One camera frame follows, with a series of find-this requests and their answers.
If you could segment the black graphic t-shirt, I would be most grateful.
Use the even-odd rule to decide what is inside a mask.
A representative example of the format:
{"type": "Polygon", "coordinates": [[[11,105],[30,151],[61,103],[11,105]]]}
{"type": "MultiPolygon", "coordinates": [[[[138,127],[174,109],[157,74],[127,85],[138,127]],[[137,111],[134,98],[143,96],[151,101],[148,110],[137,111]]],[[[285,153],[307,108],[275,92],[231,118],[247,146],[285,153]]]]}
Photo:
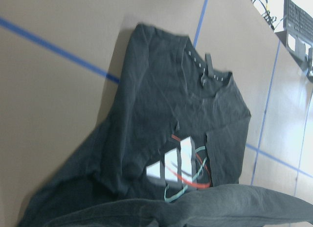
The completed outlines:
{"type": "Polygon", "coordinates": [[[251,114],[187,36],[138,24],[111,110],[31,198],[21,227],[262,227],[313,221],[239,184],[251,114]]]}

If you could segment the black keyboard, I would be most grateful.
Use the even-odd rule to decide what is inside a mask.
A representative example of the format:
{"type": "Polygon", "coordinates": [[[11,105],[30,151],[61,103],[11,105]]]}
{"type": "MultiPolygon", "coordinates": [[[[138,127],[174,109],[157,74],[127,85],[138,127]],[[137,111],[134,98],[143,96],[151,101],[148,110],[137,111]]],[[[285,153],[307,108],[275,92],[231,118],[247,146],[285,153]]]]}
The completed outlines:
{"type": "Polygon", "coordinates": [[[313,18],[291,0],[284,0],[283,29],[313,45],[313,18]]]}

